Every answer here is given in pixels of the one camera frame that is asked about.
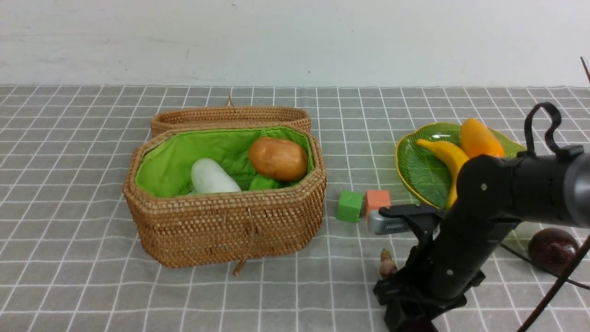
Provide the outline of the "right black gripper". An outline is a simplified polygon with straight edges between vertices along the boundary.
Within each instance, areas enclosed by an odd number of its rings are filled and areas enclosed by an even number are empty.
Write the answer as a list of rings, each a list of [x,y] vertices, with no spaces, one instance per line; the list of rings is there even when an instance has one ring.
[[[385,306],[384,321],[390,332],[436,332],[433,320],[466,305],[465,293],[485,279],[478,270],[459,294],[443,298],[452,286],[461,285],[459,274],[447,273],[434,264],[426,248],[414,246],[407,264],[389,278],[378,281],[373,294]]]

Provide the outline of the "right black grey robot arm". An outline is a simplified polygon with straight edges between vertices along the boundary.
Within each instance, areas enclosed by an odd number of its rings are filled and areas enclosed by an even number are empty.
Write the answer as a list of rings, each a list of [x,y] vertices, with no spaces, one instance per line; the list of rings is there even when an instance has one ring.
[[[390,332],[432,331],[432,320],[463,307],[485,261],[523,221],[588,229],[589,154],[481,155],[460,170],[457,193],[446,212],[426,204],[371,212],[371,221],[398,221],[419,240],[405,266],[373,288]]]

